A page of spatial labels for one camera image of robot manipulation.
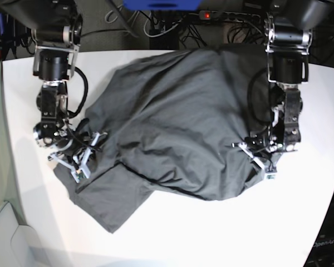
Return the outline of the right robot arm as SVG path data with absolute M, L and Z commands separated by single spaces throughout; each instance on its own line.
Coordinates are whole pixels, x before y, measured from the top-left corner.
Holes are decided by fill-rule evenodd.
M 89 84 L 75 66 L 80 48 L 83 18 L 75 1 L 0 1 L 0 7 L 31 30 L 36 45 L 33 75 L 42 81 L 36 98 L 41 113 L 33 128 L 40 146 L 56 148 L 50 160 L 81 175 L 96 149 L 98 136 L 90 137 L 69 126 L 69 120 L 82 110 Z M 83 97 L 75 112 L 68 109 L 67 81 L 74 74 L 83 80 Z

